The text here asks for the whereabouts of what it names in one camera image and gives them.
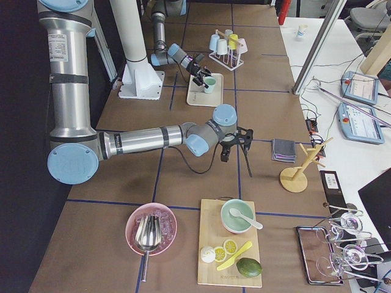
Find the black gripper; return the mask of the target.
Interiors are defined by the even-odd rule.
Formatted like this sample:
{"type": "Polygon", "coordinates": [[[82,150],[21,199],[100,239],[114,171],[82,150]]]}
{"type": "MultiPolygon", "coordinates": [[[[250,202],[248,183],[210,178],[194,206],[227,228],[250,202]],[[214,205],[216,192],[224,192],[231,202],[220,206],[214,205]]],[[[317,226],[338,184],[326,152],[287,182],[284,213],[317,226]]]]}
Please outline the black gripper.
{"type": "Polygon", "coordinates": [[[225,135],[224,139],[219,142],[219,144],[222,146],[220,156],[222,162],[228,162],[231,147],[238,144],[237,134],[237,132],[228,133],[225,135]]]}
{"type": "Polygon", "coordinates": [[[211,76],[211,71],[209,69],[200,67],[200,65],[195,61],[190,61],[186,70],[193,75],[192,81],[199,87],[204,86],[203,78],[205,76],[211,76]]]}

